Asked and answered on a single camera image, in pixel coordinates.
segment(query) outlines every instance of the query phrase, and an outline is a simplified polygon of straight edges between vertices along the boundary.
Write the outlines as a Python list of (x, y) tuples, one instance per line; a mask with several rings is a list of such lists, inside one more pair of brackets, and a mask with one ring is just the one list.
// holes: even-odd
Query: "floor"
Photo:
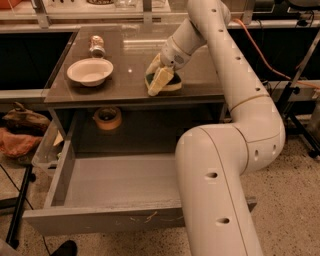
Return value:
[[(258, 204), (252, 212), (265, 256), (320, 255), (320, 162), (308, 156), (309, 149), (299, 136), (289, 136), (281, 155), (270, 166), (242, 176), (247, 196)], [(24, 167), (0, 155), (0, 163), (17, 185)], [(28, 199), (41, 208), (51, 178), (34, 168), (36, 181), (30, 183)], [(15, 187), (0, 171), (0, 199), (17, 195)], [(12, 210), (0, 212), (0, 238), (5, 240)], [(78, 256), (190, 256), (185, 228), (112, 234), (46, 237), (52, 253), (64, 241), (77, 243)], [(18, 252), (48, 255), (42, 236), (22, 220)]]

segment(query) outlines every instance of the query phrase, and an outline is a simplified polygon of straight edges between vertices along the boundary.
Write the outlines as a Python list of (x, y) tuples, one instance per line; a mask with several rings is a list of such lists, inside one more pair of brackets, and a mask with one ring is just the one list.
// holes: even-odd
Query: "small bowl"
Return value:
[(102, 84), (113, 71), (113, 65), (105, 59), (89, 58), (73, 63), (67, 70), (68, 77), (84, 86)]

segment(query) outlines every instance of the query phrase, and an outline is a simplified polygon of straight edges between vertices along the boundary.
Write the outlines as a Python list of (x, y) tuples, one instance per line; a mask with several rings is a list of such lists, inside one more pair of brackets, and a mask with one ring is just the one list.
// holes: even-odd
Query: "tape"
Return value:
[(121, 111), (116, 107), (103, 107), (96, 110), (93, 120), (101, 130), (113, 130), (122, 122)]

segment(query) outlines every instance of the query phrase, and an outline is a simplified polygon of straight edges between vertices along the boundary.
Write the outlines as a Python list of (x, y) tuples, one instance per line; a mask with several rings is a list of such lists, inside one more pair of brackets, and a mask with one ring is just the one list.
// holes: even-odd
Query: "gray countertop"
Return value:
[[(52, 85), (45, 103), (56, 107), (81, 107), (99, 104), (178, 104), (222, 102), (222, 89), (206, 46), (192, 56), (178, 74), (182, 89), (161, 92), (150, 97), (144, 83), (145, 71), (160, 51), (165, 40), (178, 25), (143, 24), (103, 25), (82, 27)], [(89, 39), (99, 35), (104, 39), (106, 59), (114, 65), (113, 73), (97, 87), (85, 87), (67, 77), (67, 69), (74, 62), (89, 58)]]

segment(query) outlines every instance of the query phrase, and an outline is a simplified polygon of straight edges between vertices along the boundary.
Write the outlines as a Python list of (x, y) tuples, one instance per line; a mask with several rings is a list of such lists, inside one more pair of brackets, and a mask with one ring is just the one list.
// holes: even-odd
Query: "brown bag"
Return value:
[(39, 113), (26, 109), (21, 103), (14, 102), (14, 109), (10, 110), (2, 119), (6, 120), (6, 127), (13, 134), (28, 134), (43, 136), (50, 120)]

